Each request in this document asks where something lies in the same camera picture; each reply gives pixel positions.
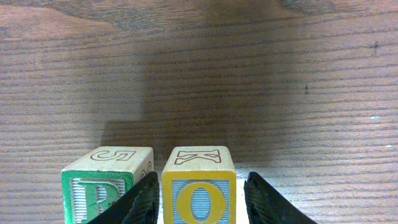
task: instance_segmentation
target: wood grain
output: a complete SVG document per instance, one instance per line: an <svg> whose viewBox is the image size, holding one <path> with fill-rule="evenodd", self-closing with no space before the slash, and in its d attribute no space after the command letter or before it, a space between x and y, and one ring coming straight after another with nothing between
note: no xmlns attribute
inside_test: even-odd
<svg viewBox="0 0 398 224"><path fill-rule="evenodd" d="M398 222L393 0L0 1L0 223L98 146L225 145L318 223Z"/></svg>

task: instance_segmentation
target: alphabet block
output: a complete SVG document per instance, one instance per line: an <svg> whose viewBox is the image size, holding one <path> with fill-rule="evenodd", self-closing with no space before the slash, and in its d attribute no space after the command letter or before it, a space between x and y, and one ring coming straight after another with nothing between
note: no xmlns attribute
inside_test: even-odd
<svg viewBox="0 0 398 224"><path fill-rule="evenodd" d="M66 224L88 223L109 208L148 172L151 147L108 147L91 151L62 170Z"/></svg>
<svg viewBox="0 0 398 224"><path fill-rule="evenodd" d="M162 173L164 223L235 223L236 173L224 146L176 147Z"/></svg>

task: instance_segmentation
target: toy block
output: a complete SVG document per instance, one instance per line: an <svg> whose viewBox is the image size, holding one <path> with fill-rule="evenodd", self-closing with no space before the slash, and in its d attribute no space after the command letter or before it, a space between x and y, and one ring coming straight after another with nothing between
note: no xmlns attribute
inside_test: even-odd
<svg viewBox="0 0 398 224"><path fill-rule="evenodd" d="M162 173L164 223L235 223L236 173L224 146L176 147Z"/></svg>
<svg viewBox="0 0 398 224"><path fill-rule="evenodd" d="M61 172L66 224L88 223L153 171L151 147L103 146Z"/></svg>

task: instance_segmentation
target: tabletop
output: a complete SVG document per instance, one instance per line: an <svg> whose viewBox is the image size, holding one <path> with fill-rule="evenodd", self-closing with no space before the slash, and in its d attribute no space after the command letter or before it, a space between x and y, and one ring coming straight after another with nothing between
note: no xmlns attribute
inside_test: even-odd
<svg viewBox="0 0 398 224"><path fill-rule="evenodd" d="M199 145L318 223L397 223L397 59L393 0L0 0L0 223L63 223L96 147Z"/></svg>

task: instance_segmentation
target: wooden block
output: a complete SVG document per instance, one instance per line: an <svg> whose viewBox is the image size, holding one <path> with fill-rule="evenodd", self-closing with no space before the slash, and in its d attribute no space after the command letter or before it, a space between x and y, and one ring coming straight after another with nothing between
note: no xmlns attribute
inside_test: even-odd
<svg viewBox="0 0 398 224"><path fill-rule="evenodd" d="M235 223L236 173L224 146L176 147L162 173L164 223Z"/></svg>
<svg viewBox="0 0 398 224"><path fill-rule="evenodd" d="M62 170L65 223L87 223L153 170L151 147L95 149Z"/></svg>

